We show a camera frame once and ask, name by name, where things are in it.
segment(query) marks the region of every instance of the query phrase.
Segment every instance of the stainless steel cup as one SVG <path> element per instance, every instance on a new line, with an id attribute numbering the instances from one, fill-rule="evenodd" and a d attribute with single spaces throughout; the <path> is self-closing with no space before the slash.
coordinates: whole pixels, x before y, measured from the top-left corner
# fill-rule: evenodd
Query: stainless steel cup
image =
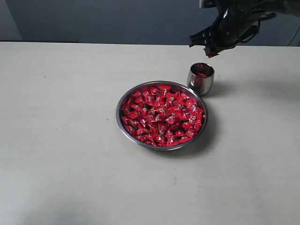
<path id="1" fill-rule="evenodd" d="M 199 95 L 207 94 L 214 82 L 215 70 L 206 63 L 195 63 L 187 77 L 187 86 Z"/>

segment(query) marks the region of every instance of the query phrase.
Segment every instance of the table surface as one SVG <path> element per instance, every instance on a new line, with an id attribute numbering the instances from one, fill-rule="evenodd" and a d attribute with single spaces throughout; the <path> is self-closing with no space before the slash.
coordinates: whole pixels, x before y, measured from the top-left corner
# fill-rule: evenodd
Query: table surface
<path id="1" fill-rule="evenodd" d="M 300 223 L 300 48 L 0 43 L 0 224 Z M 216 71 L 185 149 L 137 146 L 115 108 L 147 81 Z"/>

